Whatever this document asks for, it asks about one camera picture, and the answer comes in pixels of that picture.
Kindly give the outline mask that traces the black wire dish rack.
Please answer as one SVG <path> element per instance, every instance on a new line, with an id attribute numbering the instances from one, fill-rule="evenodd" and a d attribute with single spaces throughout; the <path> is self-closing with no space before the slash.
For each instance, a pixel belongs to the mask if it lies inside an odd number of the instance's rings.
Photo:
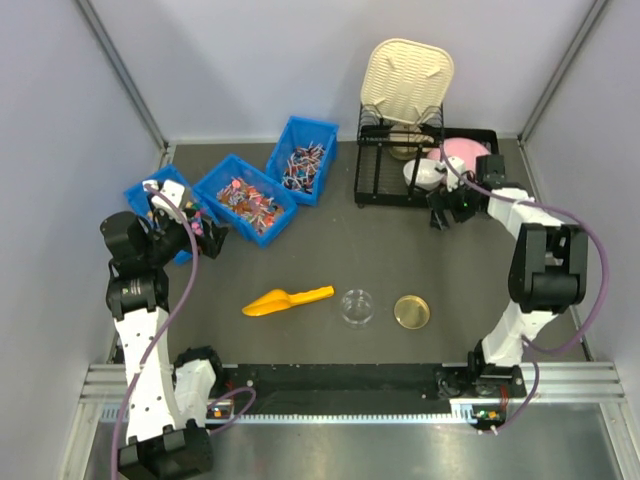
<path id="1" fill-rule="evenodd" d="M 373 109 L 360 105 L 357 144 L 358 155 L 354 180 L 354 201 L 358 207 L 368 205 L 427 208 L 427 191 L 407 186 L 402 169 L 411 160 L 422 158 L 447 138 L 464 137 L 475 140 L 490 152 L 499 152 L 497 134 L 489 129 L 447 127 L 441 105 L 429 120 L 412 124 L 429 139 L 419 145 L 414 159 L 399 161 L 388 151 L 390 132 L 397 126 L 408 125 L 383 119 Z"/>

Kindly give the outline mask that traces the yellow plastic scoop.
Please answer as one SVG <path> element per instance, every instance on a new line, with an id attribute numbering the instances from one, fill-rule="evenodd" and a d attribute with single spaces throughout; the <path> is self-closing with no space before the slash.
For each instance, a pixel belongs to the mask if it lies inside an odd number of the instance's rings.
<path id="1" fill-rule="evenodd" d="M 333 286 L 324 286 L 295 294 L 287 293 L 282 289 L 274 289 L 243 307 L 242 313 L 248 317 L 262 317 L 293 307 L 328 299 L 334 294 L 335 290 Z"/>

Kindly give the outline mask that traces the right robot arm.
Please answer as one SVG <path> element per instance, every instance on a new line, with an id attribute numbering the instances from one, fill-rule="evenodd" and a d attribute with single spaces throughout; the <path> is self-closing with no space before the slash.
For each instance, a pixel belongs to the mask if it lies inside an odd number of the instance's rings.
<path id="1" fill-rule="evenodd" d="M 542 207 L 524 187 L 507 181 L 500 155 L 478 157 L 473 171 L 461 158 L 441 155 L 434 170 L 445 179 L 445 200 L 455 219 L 483 212 L 515 240 L 502 316 L 468 354 L 464 370 L 444 367 L 436 375 L 445 397 L 491 395 L 520 380 L 529 343 L 584 299 L 588 235 L 566 214 Z"/>

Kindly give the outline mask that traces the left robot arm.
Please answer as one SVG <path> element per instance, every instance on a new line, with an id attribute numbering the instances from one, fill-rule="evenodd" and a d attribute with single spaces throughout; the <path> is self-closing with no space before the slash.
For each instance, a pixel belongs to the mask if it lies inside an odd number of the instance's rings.
<path id="1" fill-rule="evenodd" d="M 187 231 L 171 222 L 155 232 L 130 211 L 111 215 L 100 231 L 112 255 L 106 304 L 132 390 L 117 472 L 126 479 L 192 479 L 213 467 L 205 421 L 209 399 L 225 390 L 227 377 L 209 346 L 169 358 L 162 327 L 170 314 L 164 267 L 187 246 Z"/>

